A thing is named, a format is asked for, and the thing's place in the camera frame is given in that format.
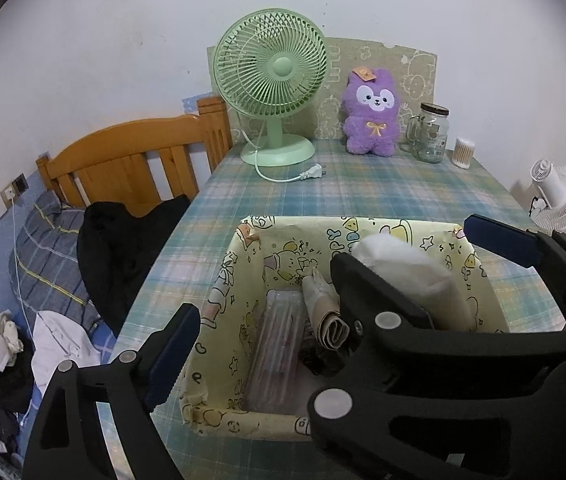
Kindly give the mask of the dark grey sock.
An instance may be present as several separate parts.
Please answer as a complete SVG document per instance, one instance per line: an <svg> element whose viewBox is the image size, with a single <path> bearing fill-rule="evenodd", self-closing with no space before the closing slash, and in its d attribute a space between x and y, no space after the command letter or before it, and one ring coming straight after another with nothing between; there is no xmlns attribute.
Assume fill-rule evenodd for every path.
<svg viewBox="0 0 566 480"><path fill-rule="evenodd" d="M301 348L298 361L315 376L327 378L336 376L345 367L345 360L337 351L327 350L319 344Z"/></svg>

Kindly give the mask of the clear plastic package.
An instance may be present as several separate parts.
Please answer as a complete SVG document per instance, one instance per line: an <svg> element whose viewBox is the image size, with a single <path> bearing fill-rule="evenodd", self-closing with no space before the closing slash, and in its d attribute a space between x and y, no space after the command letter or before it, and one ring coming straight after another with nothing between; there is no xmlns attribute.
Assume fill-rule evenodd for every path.
<svg viewBox="0 0 566 480"><path fill-rule="evenodd" d="M300 289L269 290L244 392L245 411L294 413L298 352L307 318Z"/></svg>

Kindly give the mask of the yellow cartoon fabric storage box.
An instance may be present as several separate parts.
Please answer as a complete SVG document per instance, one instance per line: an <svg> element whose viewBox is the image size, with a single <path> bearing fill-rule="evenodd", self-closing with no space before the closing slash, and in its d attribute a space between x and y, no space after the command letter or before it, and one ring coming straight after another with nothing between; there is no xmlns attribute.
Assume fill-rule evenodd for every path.
<svg viewBox="0 0 566 480"><path fill-rule="evenodd" d="M184 423L206 437L304 441L307 393L295 382L308 327L301 281L362 238L391 235L453 273L479 333L508 330L487 273L461 226L369 217L249 216L236 227L201 309L182 374Z"/></svg>

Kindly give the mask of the white shirt on bed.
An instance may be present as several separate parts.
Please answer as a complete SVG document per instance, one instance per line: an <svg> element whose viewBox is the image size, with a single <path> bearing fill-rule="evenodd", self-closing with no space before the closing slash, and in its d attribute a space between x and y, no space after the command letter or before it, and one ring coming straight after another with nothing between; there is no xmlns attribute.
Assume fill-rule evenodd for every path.
<svg viewBox="0 0 566 480"><path fill-rule="evenodd" d="M74 361L79 367L101 363L100 351L93 346L82 326L58 312L37 313L33 343L32 370L42 396L61 362Z"/></svg>

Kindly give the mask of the cotton swab container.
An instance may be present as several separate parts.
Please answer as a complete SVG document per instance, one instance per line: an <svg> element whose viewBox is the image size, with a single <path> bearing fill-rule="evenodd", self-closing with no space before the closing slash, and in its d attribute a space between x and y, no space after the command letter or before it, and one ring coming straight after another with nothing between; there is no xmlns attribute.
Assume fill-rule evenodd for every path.
<svg viewBox="0 0 566 480"><path fill-rule="evenodd" d="M451 162L458 168L468 169L472 165L474 154L475 143L468 139L458 138L455 140Z"/></svg>

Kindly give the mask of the black garment on bed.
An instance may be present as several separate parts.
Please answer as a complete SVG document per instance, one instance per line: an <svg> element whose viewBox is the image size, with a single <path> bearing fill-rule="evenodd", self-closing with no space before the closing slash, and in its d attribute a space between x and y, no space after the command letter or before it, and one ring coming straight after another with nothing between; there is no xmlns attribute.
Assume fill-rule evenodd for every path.
<svg viewBox="0 0 566 480"><path fill-rule="evenodd" d="M187 195L165 200L142 217L121 203L87 207L77 259L89 299L118 335L138 293L173 230L190 206Z"/></svg>

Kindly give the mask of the glass mason jar mug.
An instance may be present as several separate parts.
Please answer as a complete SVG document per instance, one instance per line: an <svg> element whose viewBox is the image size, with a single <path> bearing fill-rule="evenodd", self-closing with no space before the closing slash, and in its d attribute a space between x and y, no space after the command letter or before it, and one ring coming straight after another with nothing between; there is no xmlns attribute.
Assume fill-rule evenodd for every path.
<svg viewBox="0 0 566 480"><path fill-rule="evenodd" d="M412 155L421 162L438 164L446 151L449 110L434 103L422 103L420 113L408 120L405 137Z"/></svg>

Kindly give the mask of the blue plaid pillow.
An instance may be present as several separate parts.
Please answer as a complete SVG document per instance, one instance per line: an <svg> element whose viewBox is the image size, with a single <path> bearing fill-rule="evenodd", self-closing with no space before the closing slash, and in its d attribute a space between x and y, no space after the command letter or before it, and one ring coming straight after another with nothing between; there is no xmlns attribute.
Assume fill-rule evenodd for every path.
<svg viewBox="0 0 566 480"><path fill-rule="evenodd" d="M81 209L47 191L36 199L16 234L9 261L10 285L25 328L34 327L39 311L58 312L89 334L100 324L78 266L82 221Z"/></svg>

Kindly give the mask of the plaid blue green tablecloth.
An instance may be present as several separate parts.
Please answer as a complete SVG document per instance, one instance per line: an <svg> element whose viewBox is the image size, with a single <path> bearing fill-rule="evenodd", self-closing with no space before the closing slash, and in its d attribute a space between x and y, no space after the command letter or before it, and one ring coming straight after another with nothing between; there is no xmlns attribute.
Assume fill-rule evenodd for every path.
<svg viewBox="0 0 566 480"><path fill-rule="evenodd" d="M202 186L147 276L117 338L135 349L181 304L202 304L235 226L252 214L369 216L462 223L483 214L527 229L527 211L479 162L460 169L408 153L355 156L341 142L315 142L319 179L297 180L296 168L257 174L231 151ZM154 424L189 479L344 479L347 471L308 442L201 437L181 422L176 396L159 406Z"/></svg>

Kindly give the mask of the purple plush bunny toy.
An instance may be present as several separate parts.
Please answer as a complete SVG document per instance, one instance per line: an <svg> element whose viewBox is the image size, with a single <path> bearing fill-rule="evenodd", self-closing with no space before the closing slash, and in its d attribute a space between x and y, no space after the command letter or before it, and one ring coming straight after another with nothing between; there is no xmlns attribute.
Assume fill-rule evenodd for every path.
<svg viewBox="0 0 566 480"><path fill-rule="evenodd" d="M400 136L401 101L393 76L385 68L354 68L341 98L343 129L350 154L394 155Z"/></svg>

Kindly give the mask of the green desk fan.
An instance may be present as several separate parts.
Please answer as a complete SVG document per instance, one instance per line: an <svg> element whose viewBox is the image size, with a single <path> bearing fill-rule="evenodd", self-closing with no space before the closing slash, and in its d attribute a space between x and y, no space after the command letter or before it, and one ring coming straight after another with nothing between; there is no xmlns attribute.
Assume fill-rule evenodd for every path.
<svg viewBox="0 0 566 480"><path fill-rule="evenodd" d="M213 83L221 98L241 117L261 121L255 140L247 138L243 162L262 180L292 183L320 179L315 164L298 176L279 180L267 167L293 166L315 156L305 136L286 133L283 119L306 107L321 89L327 49L319 27L297 12L262 9L232 24L213 50Z"/></svg>

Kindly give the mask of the white wall fan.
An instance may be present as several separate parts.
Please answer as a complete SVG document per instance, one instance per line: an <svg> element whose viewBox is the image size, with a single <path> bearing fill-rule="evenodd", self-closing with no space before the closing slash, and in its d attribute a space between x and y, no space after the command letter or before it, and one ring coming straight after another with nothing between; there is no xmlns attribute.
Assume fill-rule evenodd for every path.
<svg viewBox="0 0 566 480"><path fill-rule="evenodd" d="M530 219L542 231L566 234L566 166L540 159L531 167L530 177L538 191Z"/></svg>

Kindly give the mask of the wall power outlet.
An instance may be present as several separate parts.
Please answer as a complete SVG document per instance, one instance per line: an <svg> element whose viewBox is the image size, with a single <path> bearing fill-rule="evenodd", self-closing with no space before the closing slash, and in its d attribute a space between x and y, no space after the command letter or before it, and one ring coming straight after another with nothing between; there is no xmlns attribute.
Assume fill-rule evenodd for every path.
<svg viewBox="0 0 566 480"><path fill-rule="evenodd" d="M29 185L24 174L20 174L12 182L10 182L8 186L0 192L1 199L6 205L6 208L10 208L14 202L28 190L28 188Z"/></svg>

